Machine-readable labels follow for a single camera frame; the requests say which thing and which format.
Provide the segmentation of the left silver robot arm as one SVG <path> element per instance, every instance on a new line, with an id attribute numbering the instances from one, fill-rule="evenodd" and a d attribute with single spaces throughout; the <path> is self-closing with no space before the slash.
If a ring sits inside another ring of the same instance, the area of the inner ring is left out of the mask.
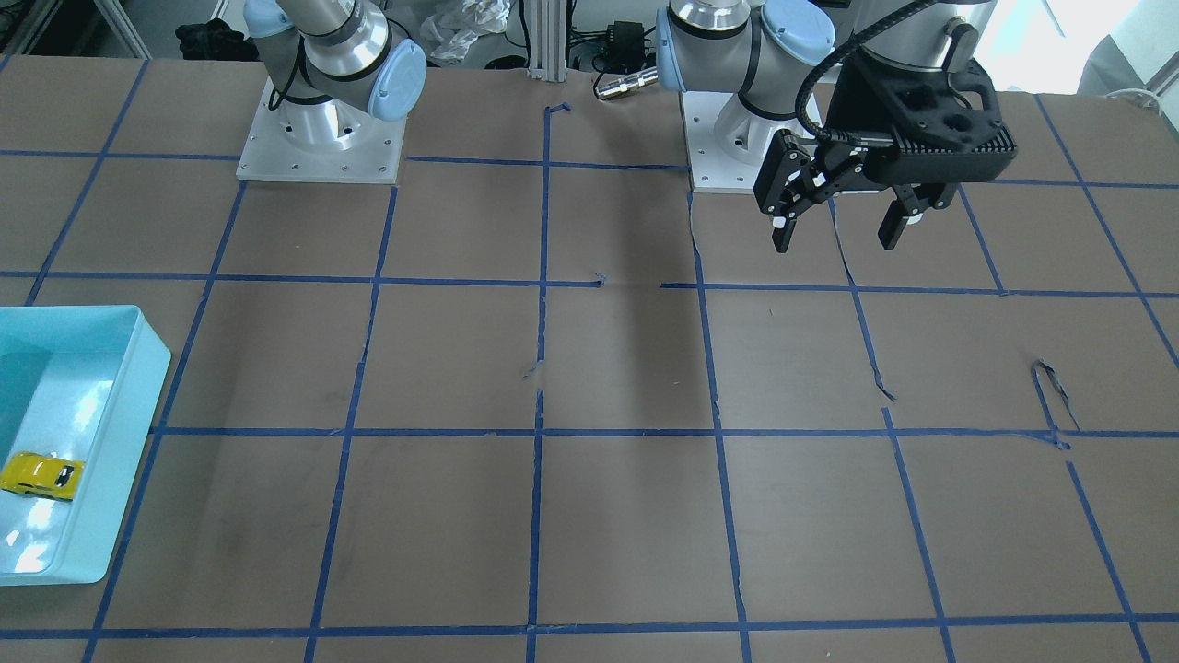
<path id="1" fill-rule="evenodd" d="M 839 193 L 893 192 L 880 243 L 896 247 L 964 183 L 994 180 L 1017 145 L 975 59 L 993 1 L 671 1 L 657 18 L 663 87 L 735 96 L 759 119 L 740 138 L 753 196 L 788 251 L 801 215 Z"/>

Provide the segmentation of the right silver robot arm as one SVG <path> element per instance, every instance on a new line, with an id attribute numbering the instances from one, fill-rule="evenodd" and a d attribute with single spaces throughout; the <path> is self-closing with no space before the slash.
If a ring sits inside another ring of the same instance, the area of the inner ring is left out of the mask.
<path id="1" fill-rule="evenodd" d="M 336 100 L 401 122 L 424 91 L 424 50 L 373 1 L 246 1 L 243 17 L 274 84 L 271 111 Z"/>

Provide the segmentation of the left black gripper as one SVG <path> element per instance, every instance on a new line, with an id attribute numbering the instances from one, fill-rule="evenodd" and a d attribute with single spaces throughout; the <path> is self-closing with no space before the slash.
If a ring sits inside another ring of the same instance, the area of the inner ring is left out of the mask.
<path id="1" fill-rule="evenodd" d="M 769 139 L 753 196 L 760 214 L 772 217 L 775 251 L 788 252 L 801 214 L 838 193 L 893 192 L 895 201 L 881 219 L 880 244 L 893 250 L 907 227 L 922 221 L 927 210 L 949 206 L 956 196 L 951 183 L 880 183 L 869 173 L 870 151 L 842 144 L 803 146 L 801 137 L 788 129 Z"/>

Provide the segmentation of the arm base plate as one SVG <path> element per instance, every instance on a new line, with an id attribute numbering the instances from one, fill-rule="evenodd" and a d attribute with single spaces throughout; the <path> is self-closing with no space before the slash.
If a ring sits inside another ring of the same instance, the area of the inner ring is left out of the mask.
<path id="1" fill-rule="evenodd" d="M 753 193 L 770 139 L 780 129 L 810 147 L 814 134 L 797 119 L 771 122 L 755 116 L 735 93 L 681 92 L 692 190 L 696 193 Z"/>
<path id="2" fill-rule="evenodd" d="M 342 101 L 268 109 L 274 84 L 241 150 L 239 180 L 394 185 L 399 180 L 407 122 L 381 122 Z"/>

